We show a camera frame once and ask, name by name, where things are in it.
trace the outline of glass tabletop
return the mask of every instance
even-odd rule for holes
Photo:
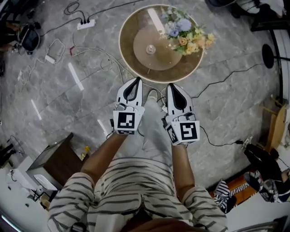
[[[179,36],[174,37],[174,31],[168,31],[172,22],[164,14],[171,11],[178,14],[176,8],[167,5],[139,9],[129,16],[120,32],[119,46],[124,61],[133,72],[152,82],[168,83],[186,78],[203,56],[203,49],[187,55],[175,49]],[[191,26],[196,25],[191,17],[187,19]]]

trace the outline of plug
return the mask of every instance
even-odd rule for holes
[[[242,141],[242,140],[237,140],[236,142],[235,142],[235,144],[243,144],[244,142]]]

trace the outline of wall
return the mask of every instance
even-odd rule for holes
[[[9,167],[0,169],[0,209],[23,232],[40,232],[48,212],[38,202],[27,199],[27,194],[17,182],[8,178]]]
[[[290,166],[290,148],[286,150],[283,147],[278,149],[280,158]],[[279,160],[278,164],[281,170],[287,167]],[[248,226],[270,222],[276,218],[288,215],[287,223],[290,222],[290,203],[269,203],[264,201],[260,194],[235,207],[227,214],[229,231],[235,231]]]

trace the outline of gray tile floor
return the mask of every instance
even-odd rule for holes
[[[81,2],[80,9],[89,15],[128,1],[90,0]],[[51,0],[37,9],[35,20],[41,23],[44,32],[75,17],[63,14],[68,3],[68,0]],[[109,119],[112,118],[113,102],[121,86],[121,77],[115,65],[107,72],[100,69],[101,60],[105,59],[107,62],[101,53],[87,52],[78,57],[69,57],[68,49],[73,46],[72,32],[77,45],[97,46],[122,62],[118,48],[122,23],[134,10],[156,3],[186,10],[199,25],[213,31],[217,37],[199,69],[177,83],[191,96],[199,94],[207,84],[223,80],[231,71],[261,63],[262,45],[268,43],[272,46],[268,32],[252,33],[249,30],[247,17],[234,19],[227,9],[209,9],[203,0],[144,0],[98,14],[93,17],[97,20],[96,26],[81,31],[76,31],[77,23],[72,22],[47,34],[40,49],[32,56],[7,54],[7,71],[1,79],[2,142],[10,135],[15,135],[25,152],[35,159],[48,144],[63,138],[69,132],[75,135],[72,145],[78,155],[84,151],[85,145],[95,150],[105,141],[106,136],[99,122],[108,132],[111,131]],[[29,82],[22,86],[17,80],[20,70],[27,65],[33,66],[36,58],[43,58],[45,49],[56,38],[67,47],[61,61],[56,65],[37,63]],[[59,49],[60,45],[56,42],[50,55],[58,56]],[[69,62],[73,64],[81,80],[83,91],[68,69]],[[129,79],[126,73],[123,72],[123,75],[125,80]],[[211,142],[221,144],[245,139],[249,134],[259,136],[262,121],[262,109],[259,105],[267,96],[276,93],[277,84],[276,70],[258,65],[248,72],[234,73],[226,82],[209,87],[198,99],[194,99],[194,110]],[[153,85],[160,90],[164,88],[162,84]],[[144,87],[144,96],[148,90],[148,87]],[[205,187],[220,178],[228,178],[249,165],[240,146],[213,147],[203,131],[201,140],[190,145],[188,153],[196,180]]]

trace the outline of floor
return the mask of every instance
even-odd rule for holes
[[[38,7],[35,21],[41,23],[43,32],[76,17],[63,13],[69,2],[51,0]],[[89,15],[124,2],[129,0],[100,0],[97,3],[88,0],[80,3],[80,9]],[[100,69],[102,60],[104,69],[109,68],[106,66],[107,58],[101,53],[87,52],[69,57],[69,48],[73,46],[72,34],[78,46],[97,46],[124,63],[118,48],[122,23],[134,10],[155,3],[154,0],[144,0],[100,13],[93,17],[97,24],[92,29],[77,31],[77,21],[69,23],[45,35],[42,46],[32,56],[7,54],[6,75],[1,79],[1,141],[14,135],[26,154],[35,159],[48,144],[73,132],[72,146],[78,155],[86,145],[94,151],[111,131],[109,119],[112,118],[116,93],[122,82],[115,65],[106,72]],[[262,63],[262,45],[273,46],[268,32],[252,33],[249,30],[248,17],[235,19],[227,9],[209,9],[203,0],[194,3],[191,0],[160,0],[158,3],[186,10],[199,25],[205,26],[217,37],[199,69],[177,83],[191,96],[199,94],[209,83],[223,80],[231,71]],[[43,59],[45,49],[56,38],[66,45],[63,58],[56,65],[38,62],[29,82],[22,86],[17,79],[20,70],[27,65],[33,67],[36,58]],[[57,41],[49,54],[59,57],[60,48]],[[76,84],[68,63],[73,65],[80,83]],[[130,77],[123,72],[123,78],[128,80]],[[159,90],[164,88],[162,84],[151,85]],[[270,94],[276,94],[277,85],[276,69],[269,70],[258,65],[247,72],[234,73],[226,82],[209,87],[198,99],[194,99],[197,118],[210,141],[222,144],[243,140],[248,135],[259,137],[262,123],[260,105]],[[144,99],[148,90],[144,87]],[[249,165],[239,145],[211,146],[203,131],[200,141],[188,147],[188,155],[197,183],[205,187]]]

